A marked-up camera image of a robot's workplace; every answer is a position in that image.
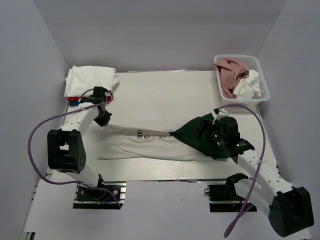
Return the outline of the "white green Charlie Brown t-shirt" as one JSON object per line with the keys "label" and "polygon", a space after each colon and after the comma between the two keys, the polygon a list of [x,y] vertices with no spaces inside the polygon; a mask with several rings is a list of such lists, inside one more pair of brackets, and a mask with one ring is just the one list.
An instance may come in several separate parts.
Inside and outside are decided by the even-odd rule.
{"label": "white green Charlie Brown t-shirt", "polygon": [[214,119],[211,113],[191,120],[170,119],[109,124],[96,133],[98,160],[149,158],[168,161],[208,162],[227,154],[214,141],[201,138],[196,130],[201,121]]}

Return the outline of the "pink t-shirt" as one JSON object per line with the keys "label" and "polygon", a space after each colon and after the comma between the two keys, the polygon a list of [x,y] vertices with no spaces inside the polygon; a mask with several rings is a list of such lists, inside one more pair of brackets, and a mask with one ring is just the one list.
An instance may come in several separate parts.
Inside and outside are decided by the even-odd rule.
{"label": "pink t-shirt", "polygon": [[220,78],[220,85],[223,96],[229,99],[235,99],[233,94],[236,86],[241,79],[249,75],[249,67],[246,63],[232,58],[223,57],[214,63],[215,70]]}

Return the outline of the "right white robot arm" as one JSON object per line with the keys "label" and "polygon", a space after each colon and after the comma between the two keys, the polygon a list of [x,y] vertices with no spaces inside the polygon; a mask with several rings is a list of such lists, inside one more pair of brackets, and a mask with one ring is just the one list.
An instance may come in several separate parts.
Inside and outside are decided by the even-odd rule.
{"label": "right white robot arm", "polygon": [[217,199],[227,196],[247,200],[268,217],[271,227],[281,237],[314,225],[310,193],[304,187],[293,186],[263,162],[254,146],[240,137],[235,118],[202,120],[199,135],[202,140],[218,144],[247,172],[229,176]]}

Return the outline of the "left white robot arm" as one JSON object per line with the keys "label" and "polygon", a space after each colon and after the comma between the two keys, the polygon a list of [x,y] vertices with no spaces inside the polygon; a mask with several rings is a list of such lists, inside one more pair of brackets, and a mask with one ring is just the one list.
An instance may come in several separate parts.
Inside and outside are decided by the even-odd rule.
{"label": "left white robot arm", "polygon": [[92,122],[100,127],[108,125],[112,114],[106,106],[113,100],[113,91],[101,86],[93,88],[90,96],[82,97],[78,109],[57,130],[47,134],[48,166],[72,177],[79,184],[89,187],[88,193],[99,200],[105,196],[102,177],[86,165],[87,156],[83,136]]}

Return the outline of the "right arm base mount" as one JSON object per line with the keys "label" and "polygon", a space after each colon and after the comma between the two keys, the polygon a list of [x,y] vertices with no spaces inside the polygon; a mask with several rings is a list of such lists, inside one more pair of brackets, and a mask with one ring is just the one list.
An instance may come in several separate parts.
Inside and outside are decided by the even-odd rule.
{"label": "right arm base mount", "polygon": [[237,213],[245,201],[243,197],[232,196],[224,184],[208,185],[203,193],[208,196],[211,213]]}

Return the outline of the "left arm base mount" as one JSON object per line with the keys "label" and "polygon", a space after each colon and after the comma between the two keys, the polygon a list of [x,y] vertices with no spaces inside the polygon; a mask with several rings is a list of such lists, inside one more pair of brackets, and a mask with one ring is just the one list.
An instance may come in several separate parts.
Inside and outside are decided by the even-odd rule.
{"label": "left arm base mount", "polygon": [[[119,204],[121,206],[123,205],[126,196],[126,183],[104,183],[102,187],[112,192]],[[73,208],[85,210],[120,209],[117,202],[108,191],[93,190],[81,185],[78,185],[76,188],[75,197],[73,201]]]}

